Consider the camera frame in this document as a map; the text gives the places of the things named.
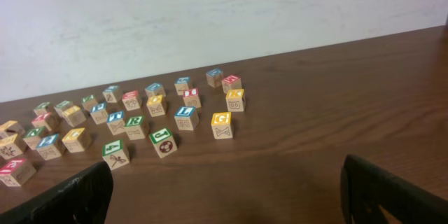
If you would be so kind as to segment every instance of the black object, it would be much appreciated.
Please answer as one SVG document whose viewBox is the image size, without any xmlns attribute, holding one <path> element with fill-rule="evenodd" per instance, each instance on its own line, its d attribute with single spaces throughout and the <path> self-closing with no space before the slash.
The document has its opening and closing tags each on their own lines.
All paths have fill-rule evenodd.
<svg viewBox="0 0 448 224">
<path fill-rule="evenodd" d="M 348 155 L 341 173 L 347 224 L 389 223 L 379 206 L 402 223 L 448 223 L 448 202 L 365 161 Z"/>
<path fill-rule="evenodd" d="M 0 223 L 104 223 L 112 189 L 111 170 L 99 162 L 1 214 Z"/>
</svg>

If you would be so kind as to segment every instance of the white wall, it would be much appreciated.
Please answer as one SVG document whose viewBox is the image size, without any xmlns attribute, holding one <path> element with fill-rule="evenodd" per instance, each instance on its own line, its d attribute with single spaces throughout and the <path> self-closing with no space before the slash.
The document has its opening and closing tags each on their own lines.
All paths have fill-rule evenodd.
<svg viewBox="0 0 448 224">
<path fill-rule="evenodd" d="M 0 0 L 0 101 L 443 25 L 448 0 Z"/>
</svg>

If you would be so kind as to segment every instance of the letter cube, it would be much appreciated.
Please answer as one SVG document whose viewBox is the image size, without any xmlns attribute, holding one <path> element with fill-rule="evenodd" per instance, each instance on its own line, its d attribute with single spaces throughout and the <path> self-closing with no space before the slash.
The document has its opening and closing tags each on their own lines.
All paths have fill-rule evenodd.
<svg viewBox="0 0 448 224">
<path fill-rule="evenodd" d="M 153 97 L 156 95 L 163 95 L 163 97 L 166 97 L 167 94 L 165 93 L 165 89 L 163 88 L 163 85 L 160 83 L 153 83 L 146 87 L 145 89 L 146 95 L 149 97 Z"/>
<path fill-rule="evenodd" d="M 73 102 L 71 101 L 63 101 L 60 104 L 55 106 L 55 110 L 56 113 L 60 116 L 60 117 L 64 117 L 63 112 L 66 111 L 67 109 L 70 109 L 73 105 Z"/>
<path fill-rule="evenodd" d="M 92 139 L 85 128 L 72 129 L 62 139 L 70 153 L 85 151 L 92 143 Z"/>
<path fill-rule="evenodd" d="M 72 127 L 76 127 L 87 120 L 83 111 L 78 106 L 72 106 L 64 111 L 62 115 L 64 115 L 66 122 Z"/>
<path fill-rule="evenodd" d="M 0 137 L 6 138 L 14 134 L 22 136 L 25 133 L 23 127 L 17 121 L 8 121 L 0 126 Z"/>
<path fill-rule="evenodd" d="M 117 134 L 125 133 L 125 112 L 119 111 L 117 113 L 110 114 L 107 118 L 107 126 L 114 136 Z"/>
<path fill-rule="evenodd" d="M 241 85 L 241 78 L 238 76 L 228 76 L 224 78 L 221 83 L 223 84 L 224 94 L 227 94 L 231 89 L 243 88 Z"/>
<path fill-rule="evenodd" d="M 121 100 L 123 96 L 123 91 L 121 91 L 120 86 L 110 86 L 103 91 L 104 98 L 106 102 L 117 103 Z"/>
<path fill-rule="evenodd" d="M 0 169 L 0 180 L 6 186 L 23 186 L 35 173 L 36 169 L 30 161 L 18 158 Z"/>
<path fill-rule="evenodd" d="M 49 112 L 55 112 L 54 109 L 51 107 L 51 102 L 49 101 L 41 103 L 41 105 L 37 106 L 34 109 L 34 113 L 36 114 L 36 116 L 40 116 Z"/>
<path fill-rule="evenodd" d="M 151 134 L 150 138 L 153 142 L 155 151 L 159 155 L 159 158 L 164 158 L 174 151 L 177 151 L 177 145 L 173 134 L 167 128 Z"/>
<path fill-rule="evenodd" d="M 167 112 L 167 101 L 161 94 L 149 97 L 146 106 L 152 117 L 162 116 Z"/>
<path fill-rule="evenodd" d="M 215 139 L 229 139 L 233 137 L 231 112 L 215 113 L 211 118 L 211 130 Z"/>
<path fill-rule="evenodd" d="M 176 80 L 174 87 L 178 95 L 183 95 L 183 91 L 192 88 L 190 77 L 180 77 Z"/>
<path fill-rule="evenodd" d="M 123 104 L 126 107 L 126 110 L 132 111 L 134 109 L 140 109 L 141 107 L 141 98 L 138 90 L 127 92 L 123 95 Z"/>
<path fill-rule="evenodd" d="M 244 89 L 229 90 L 227 96 L 225 97 L 227 102 L 227 109 L 230 112 L 242 112 L 246 105 L 246 97 L 244 94 Z"/>
<path fill-rule="evenodd" d="M 34 120 L 31 121 L 31 124 L 34 127 L 42 127 L 45 126 L 48 131 L 55 130 L 59 125 L 59 120 L 55 117 L 51 112 L 44 113 L 43 115 L 39 115 Z"/>
<path fill-rule="evenodd" d="M 185 102 L 185 106 L 200 108 L 201 100 L 199 99 L 199 91 L 197 88 L 183 91 L 183 102 Z"/>
<path fill-rule="evenodd" d="M 90 109 L 92 109 L 93 106 L 98 105 L 98 101 L 97 101 L 97 98 L 93 94 L 91 94 L 87 97 L 84 97 L 81 100 L 81 104 L 83 105 L 83 108 L 86 111 L 90 111 Z"/>
<path fill-rule="evenodd" d="M 221 85 L 224 73 L 221 71 L 221 69 L 213 69 L 211 71 L 206 72 L 205 76 L 207 78 L 207 83 L 210 86 L 217 88 Z"/>
<path fill-rule="evenodd" d="M 106 102 L 93 106 L 90 115 L 97 125 L 107 122 L 109 114 L 106 110 Z"/>
<path fill-rule="evenodd" d="M 129 140 L 145 139 L 149 133 L 149 124 L 143 115 L 134 116 L 126 122 L 125 129 Z"/>
<path fill-rule="evenodd" d="M 65 145 L 62 144 L 59 134 L 44 137 L 36 146 L 36 151 L 44 160 L 62 157 Z"/>
<path fill-rule="evenodd" d="M 194 130 L 199 123 L 199 116 L 193 106 L 182 106 L 174 114 L 177 127 L 180 130 Z"/>
<path fill-rule="evenodd" d="M 48 129 L 45 126 L 30 129 L 23 137 L 23 141 L 30 149 L 35 151 L 37 145 L 42 141 L 42 138 L 48 136 L 48 133 Z"/>
<path fill-rule="evenodd" d="M 129 151 L 123 144 L 123 140 L 113 141 L 103 147 L 103 159 L 111 170 L 120 168 L 130 163 Z"/>
<path fill-rule="evenodd" d="M 21 140 L 22 136 L 19 134 L 14 134 L 0 140 L 0 156 L 8 160 L 23 154 L 27 145 Z"/>
</svg>

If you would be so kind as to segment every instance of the wood grain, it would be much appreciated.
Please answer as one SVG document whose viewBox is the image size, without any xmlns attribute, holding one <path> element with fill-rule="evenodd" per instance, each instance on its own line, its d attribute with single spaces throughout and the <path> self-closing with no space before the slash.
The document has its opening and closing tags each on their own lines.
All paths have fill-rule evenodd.
<svg viewBox="0 0 448 224">
<path fill-rule="evenodd" d="M 233 115 L 233 140 L 217 141 L 211 131 L 211 115 L 226 111 L 222 90 L 205 78 L 215 67 L 241 76 L 246 91 L 246 111 Z M 174 90 L 180 76 L 191 76 L 201 94 L 194 132 L 178 131 L 174 122 L 183 105 Z M 342 223 L 339 176 L 349 153 L 448 199 L 443 27 L 119 84 L 124 92 L 144 94 L 156 81 L 167 91 L 167 116 L 151 118 L 145 106 L 126 114 L 148 116 L 152 132 L 168 127 L 178 151 L 161 160 L 149 140 L 112 136 L 105 124 L 88 118 L 81 126 L 89 129 L 93 145 L 45 162 L 28 150 L 25 156 L 38 172 L 23 188 L 0 185 L 0 212 L 100 161 L 102 145 L 118 138 L 132 162 L 113 171 L 107 223 Z M 79 105 L 86 95 L 100 97 L 108 85 L 2 103 L 0 119 L 19 120 L 29 129 L 41 102 L 69 99 Z M 63 122 L 60 132 L 70 129 Z"/>
</svg>

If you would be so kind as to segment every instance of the block top face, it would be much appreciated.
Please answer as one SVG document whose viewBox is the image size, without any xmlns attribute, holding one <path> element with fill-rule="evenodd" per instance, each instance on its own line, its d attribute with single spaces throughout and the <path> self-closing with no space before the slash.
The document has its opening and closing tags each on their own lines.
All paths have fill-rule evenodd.
<svg viewBox="0 0 448 224">
<path fill-rule="evenodd" d="M 213 69 L 207 72 L 207 74 L 210 76 L 217 76 L 218 74 L 221 73 L 222 73 L 221 69 Z"/>
<path fill-rule="evenodd" d="M 85 128 L 72 129 L 62 139 L 63 142 L 75 141 L 84 132 Z"/>
<path fill-rule="evenodd" d="M 44 113 L 42 115 L 39 115 L 38 117 L 36 117 L 34 120 L 32 120 L 33 122 L 38 122 L 40 120 L 45 120 L 47 117 L 51 116 L 51 112 L 48 113 Z"/>
<path fill-rule="evenodd" d="M 176 80 L 176 84 L 184 84 L 190 81 L 190 77 L 180 77 Z"/>
<path fill-rule="evenodd" d="M 244 89 L 229 90 L 225 98 L 242 98 L 244 95 Z"/>
<path fill-rule="evenodd" d="M 108 88 L 106 88 L 103 92 L 113 92 L 115 90 L 118 89 L 117 85 L 113 85 L 113 86 L 109 86 Z"/>
<path fill-rule="evenodd" d="M 174 116 L 190 117 L 193 114 L 193 112 L 195 112 L 195 107 L 193 107 L 193 106 L 182 106 L 174 114 Z"/>
<path fill-rule="evenodd" d="M 42 127 L 37 127 L 35 129 L 30 129 L 23 138 L 38 136 L 38 135 L 40 135 L 42 133 L 42 131 L 45 128 L 46 128 L 45 126 L 42 126 Z"/>
<path fill-rule="evenodd" d="M 143 115 L 140 116 L 134 116 L 129 118 L 129 120 L 126 122 L 126 126 L 125 127 L 131 127 L 131 126 L 137 126 L 140 125 L 143 122 L 143 119 L 145 117 Z"/>
<path fill-rule="evenodd" d="M 151 141 L 156 144 L 159 143 L 168 137 L 171 137 L 173 134 L 169 131 L 168 128 L 163 128 L 159 130 L 158 132 L 150 134 Z"/>
<path fill-rule="evenodd" d="M 197 90 L 197 87 L 191 89 L 191 90 L 185 90 L 183 91 L 183 96 L 184 97 L 190 97 L 193 95 L 199 95 L 199 91 Z"/>
<path fill-rule="evenodd" d="M 71 108 L 64 111 L 62 114 L 67 117 L 70 116 L 72 113 L 78 112 L 80 110 L 81 109 L 78 106 L 72 106 Z"/>
<path fill-rule="evenodd" d="M 18 134 L 13 134 L 13 135 L 10 135 L 10 136 L 0 140 L 0 147 L 7 146 L 8 144 L 14 143 L 17 136 L 18 136 Z"/>
<path fill-rule="evenodd" d="M 23 165 L 27 160 L 24 158 L 16 158 L 8 162 L 5 166 L 0 169 L 0 174 L 11 174 L 13 173 L 20 165 Z"/>
<path fill-rule="evenodd" d="M 50 102 L 49 102 L 49 101 L 47 101 L 47 102 L 43 102 L 43 103 L 41 103 L 39 106 L 37 106 L 35 109 L 45 109 L 45 108 L 48 107 L 48 105 L 50 105 Z"/>
<path fill-rule="evenodd" d="M 123 140 L 119 139 L 103 146 L 103 157 L 123 149 Z"/>
<path fill-rule="evenodd" d="M 39 144 L 36 146 L 36 148 L 50 146 L 50 145 L 54 144 L 58 138 L 59 138 L 59 133 L 51 135 L 51 136 L 47 136 L 39 142 Z"/>
<path fill-rule="evenodd" d="M 87 97 L 84 97 L 84 98 L 83 98 L 83 103 L 84 103 L 84 102 L 88 102 L 88 101 L 90 101 L 91 99 L 95 99 L 95 96 L 94 96 L 93 94 L 91 94 L 91 95 L 89 95 L 89 96 L 87 96 Z"/>
<path fill-rule="evenodd" d="M 153 104 L 159 104 L 162 103 L 163 95 L 155 95 L 153 97 L 148 98 L 148 102 L 146 102 L 147 105 L 153 105 Z"/>
<path fill-rule="evenodd" d="M 149 91 L 155 91 L 155 90 L 157 90 L 157 89 L 159 89 L 161 87 L 162 87 L 162 84 L 160 84 L 160 83 L 153 83 L 153 84 L 149 85 L 148 87 L 146 87 L 146 89 L 149 90 Z"/>
<path fill-rule="evenodd" d="M 238 77 L 238 76 L 228 76 L 228 77 L 224 78 L 223 81 L 224 81 L 225 83 L 232 84 L 232 83 L 234 83 L 235 81 L 238 81 L 239 79 L 240 79 L 240 77 Z"/>
<path fill-rule="evenodd" d="M 232 119 L 231 112 L 214 113 L 211 117 L 212 125 L 229 125 Z"/>
<path fill-rule="evenodd" d="M 15 123 L 17 123 L 17 121 L 8 121 L 8 122 L 5 122 L 4 124 L 2 124 L 2 125 L 0 126 L 0 130 L 4 131 L 4 130 L 8 129 L 9 127 L 13 126 Z"/>
<path fill-rule="evenodd" d="M 60 104 L 56 105 L 55 108 L 61 109 L 62 107 L 67 106 L 69 104 L 70 104 L 70 101 L 63 101 Z"/>
<path fill-rule="evenodd" d="M 102 104 L 93 106 L 92 109 L 90 109 L 90 112 L 93 113 L 93 112 L 100 111 L 105 108 L 106 108 L 106 102 L 103 102 Z"/>
<path fill-rule="evenodd" d="M 112 113 L 109 115 L 109 117 L 107 118 L 107 122 L 113 122 L 119 119 L 123 119 L 125 117 L 125 112 L 124 111 L 119 111 L 117 113 Z"/>
<path fill-rule="evenodd" d="M 138 90 L 134 90 L 132 92 L 127 92 L 126 94 L 124 94 L 123 95 L 123 99 L 135 98 L 135 97 L 137 97 L 137 95 L 139 95 L 139 91 Z"/>
</svg>

